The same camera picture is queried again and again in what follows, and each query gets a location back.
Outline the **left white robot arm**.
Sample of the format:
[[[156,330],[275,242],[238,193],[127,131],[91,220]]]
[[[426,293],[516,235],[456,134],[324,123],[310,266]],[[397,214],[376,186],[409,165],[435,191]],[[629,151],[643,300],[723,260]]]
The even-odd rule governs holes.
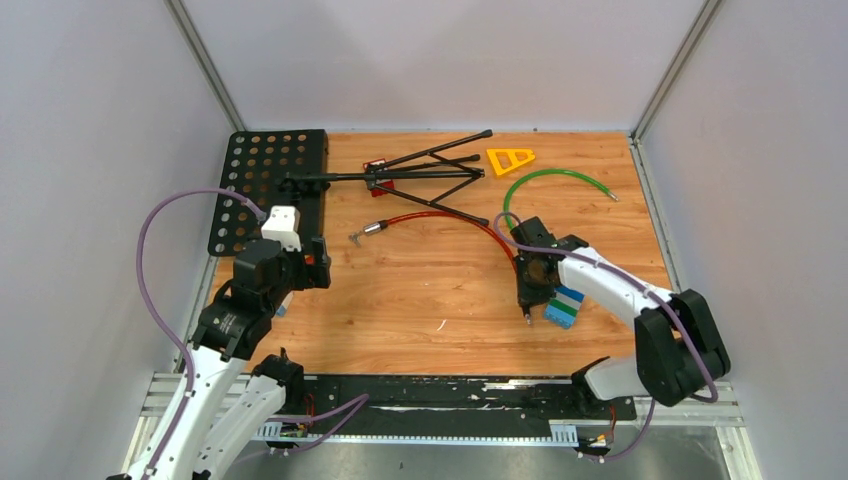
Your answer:
[[[268,417],[304,405],[304,368],[279,352],[261,361],[237,403],[220,411],[286,298],[328,288],[330,265],[321,236],[293,249],[277,240],[254,240],[236,255],[231,279],[200,313],[177,391],[123,478],[217,478]]]

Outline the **silver keys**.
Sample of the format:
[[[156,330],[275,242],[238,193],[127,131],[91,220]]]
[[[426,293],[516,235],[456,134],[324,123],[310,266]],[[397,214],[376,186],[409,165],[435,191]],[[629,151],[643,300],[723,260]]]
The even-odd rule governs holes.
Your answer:
[[[352,242],[352,243],[353,243],[356,247],[361,248],[361,247],[362,247],[362,239],[363,239],[364,237],[367,237],[367,234],[365,233],[365,231],[364,231],[364,230],[359,230],[359,231],[357,231],[357,232],[352,233],[352,234],[349,236],[349,239],[351,240],[351,242]]]

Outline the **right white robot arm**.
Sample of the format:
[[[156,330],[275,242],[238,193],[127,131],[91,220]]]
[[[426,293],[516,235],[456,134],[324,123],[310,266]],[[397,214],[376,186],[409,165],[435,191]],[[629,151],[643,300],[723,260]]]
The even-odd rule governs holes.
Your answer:
[[[556,303],[556,294],[588,297],[629,324],[635,340],[629,357],[602,357],[575,371],[571,403],[596,417],[622,397],[649,396],[672,407],[712,389],[731,360],[705,297],[645,282],[604,258],[585,240],[555,238],[537,217],[518,222],[509,235],[517,248],[517,286],[523,309]]]

